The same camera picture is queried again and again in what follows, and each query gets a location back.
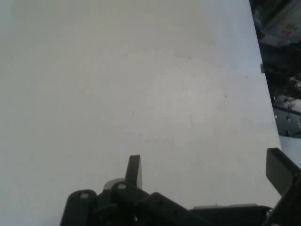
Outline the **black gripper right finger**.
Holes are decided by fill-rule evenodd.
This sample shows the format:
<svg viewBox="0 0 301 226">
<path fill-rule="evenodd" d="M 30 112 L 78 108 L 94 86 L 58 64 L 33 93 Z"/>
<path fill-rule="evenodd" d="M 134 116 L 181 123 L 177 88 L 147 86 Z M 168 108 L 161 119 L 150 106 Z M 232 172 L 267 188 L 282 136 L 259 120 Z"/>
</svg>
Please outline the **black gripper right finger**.
<svg viewBox="0 0 301 226">
<path fill-rule="evenodd" d="M 267 149 L 266 176 L 281 195 L 267 213 L 264 226 L 301 224 L 301 169 L 279 148 Z"/>
</svg>

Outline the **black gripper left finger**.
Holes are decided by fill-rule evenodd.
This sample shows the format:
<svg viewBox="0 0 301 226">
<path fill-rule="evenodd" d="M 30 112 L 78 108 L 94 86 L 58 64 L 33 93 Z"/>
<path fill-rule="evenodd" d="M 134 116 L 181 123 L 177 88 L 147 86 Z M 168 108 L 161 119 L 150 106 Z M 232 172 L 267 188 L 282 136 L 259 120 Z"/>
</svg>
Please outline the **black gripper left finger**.
<svg viewBox="0 0 301 226">
<path fill-rule="evenodd" d="M 62 226 L 200 226 L 202 219 L 160 193 L 142 190 L 141 157 L 131 155 L 125 177 L 109 182 L 100 194 L 69 195 Z"/>
</svg>

